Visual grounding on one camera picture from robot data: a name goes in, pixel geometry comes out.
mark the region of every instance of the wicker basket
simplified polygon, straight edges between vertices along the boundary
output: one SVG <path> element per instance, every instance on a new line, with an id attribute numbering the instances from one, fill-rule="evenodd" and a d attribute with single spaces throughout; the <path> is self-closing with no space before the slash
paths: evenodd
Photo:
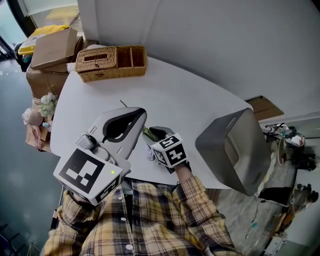
<path id="1" fill-rule="evenodd" d="M 141 45 L 108 46 L 78 53 L 75 71 L 82 81 L 143 76 L 148 66 L 146 48 Z"/>

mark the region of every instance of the table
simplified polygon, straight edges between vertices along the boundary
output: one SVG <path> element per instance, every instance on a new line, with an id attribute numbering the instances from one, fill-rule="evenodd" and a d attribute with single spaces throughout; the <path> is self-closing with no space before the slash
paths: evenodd
<path id="1" fill-rule="evenodd" d="M 184 69 L 148 57 L 146 74 L 140 77 L 106 79 L 84 83 L 72 71 L 62 89 L 51 132 L 51 151 L 62 156 L 102 113 L 128 107 L 147 111 L 146 127 L 163 126 L 183 139 L 192 173 L 210 189 L 226 189 L 211 172 L 196 149 L 197 137 L 216 118 L 251 108 L 217 86 Z M 147 160 L 147 145 L 140 136 L 129 157 L 130 178 L 175 185 L 177 176 L 162 165 Z"/>

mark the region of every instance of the plaid shirt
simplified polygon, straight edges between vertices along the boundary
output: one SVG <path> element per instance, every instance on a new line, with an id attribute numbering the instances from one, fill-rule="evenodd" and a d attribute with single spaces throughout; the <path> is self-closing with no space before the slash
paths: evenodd
<path id="1" fill-rule="evenodd" d="M 239 256 L 225 220 L 197 177 L 171 192 L 162 184 L 133 181 L 132 230 L 121 185 L 92 209 L 67 191 L 58 228 L 49 232 L 43 255 Z"/>

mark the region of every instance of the person's arm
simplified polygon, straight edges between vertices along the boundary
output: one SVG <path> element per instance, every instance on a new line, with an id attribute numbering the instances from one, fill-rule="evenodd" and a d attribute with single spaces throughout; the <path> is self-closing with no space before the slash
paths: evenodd
<path id="1" fill-rule="evenodd" d="M 87 235 L 99 220 L 99 209 L 99 206 L 94 208 L 89 203 L 77 203 L 69 191 L 65 191 L 63 206 L 57 210 L 59 225 L 57 229 L 49 232 L 49 239 L 41 254 L 79 255 Z"/>
<path id="2" fill-rule="evenodd" d="M 224 216 L 208 198 L 201 181 L 185 166 L 174 169 L 180 185 L 173 191 L 173 199 L 197 245 L 213 255 L 241 255 L 231 241 Z"/>

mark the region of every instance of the gray plastic bin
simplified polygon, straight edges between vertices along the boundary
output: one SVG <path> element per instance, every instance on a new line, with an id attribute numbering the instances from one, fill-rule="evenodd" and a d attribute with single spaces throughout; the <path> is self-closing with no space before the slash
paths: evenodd
<path id="1" fill-rule="evenodd" d="M 221 183 L 248 196 L 257 191 L 271 161 L 264 134 L 250 108 L 214 120 L 195 146 Z"/>

